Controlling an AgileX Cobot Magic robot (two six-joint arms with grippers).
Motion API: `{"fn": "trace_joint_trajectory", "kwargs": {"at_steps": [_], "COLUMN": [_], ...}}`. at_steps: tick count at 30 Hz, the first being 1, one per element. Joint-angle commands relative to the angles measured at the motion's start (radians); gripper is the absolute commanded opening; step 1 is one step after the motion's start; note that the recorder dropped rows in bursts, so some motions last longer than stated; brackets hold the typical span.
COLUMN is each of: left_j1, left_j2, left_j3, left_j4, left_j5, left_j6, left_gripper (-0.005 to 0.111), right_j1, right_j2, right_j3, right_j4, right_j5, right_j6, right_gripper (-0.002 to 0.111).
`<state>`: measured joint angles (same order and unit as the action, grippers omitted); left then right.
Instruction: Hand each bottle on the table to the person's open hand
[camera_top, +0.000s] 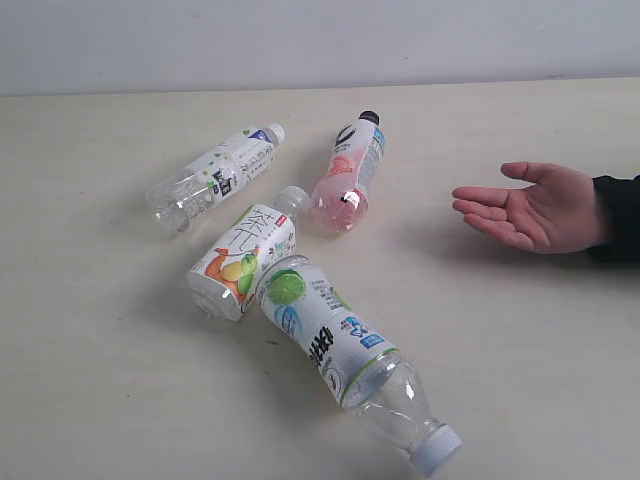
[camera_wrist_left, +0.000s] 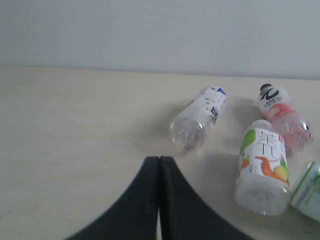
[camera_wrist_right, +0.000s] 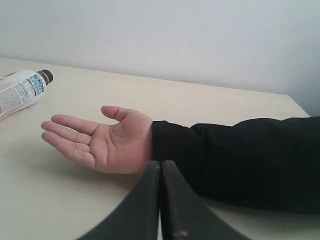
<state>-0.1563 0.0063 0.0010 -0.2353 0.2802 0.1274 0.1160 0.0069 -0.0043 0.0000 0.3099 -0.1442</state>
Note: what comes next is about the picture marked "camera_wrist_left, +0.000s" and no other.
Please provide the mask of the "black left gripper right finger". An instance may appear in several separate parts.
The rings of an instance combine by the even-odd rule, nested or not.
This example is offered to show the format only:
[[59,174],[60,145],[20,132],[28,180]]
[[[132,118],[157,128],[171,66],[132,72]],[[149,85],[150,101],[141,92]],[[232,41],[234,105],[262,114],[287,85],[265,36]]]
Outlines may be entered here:
[[159,213],[163,240],[249,240],[195,192],[170,156],[159,158]]

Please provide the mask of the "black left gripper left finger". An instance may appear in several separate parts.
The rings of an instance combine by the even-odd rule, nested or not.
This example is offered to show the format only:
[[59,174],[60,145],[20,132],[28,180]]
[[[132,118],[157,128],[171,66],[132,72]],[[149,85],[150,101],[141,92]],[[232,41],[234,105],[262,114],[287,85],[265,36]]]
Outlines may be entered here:
[[159,158],[146,157],[137,175],[118,200],[69,239],[155,240],[159,177]]

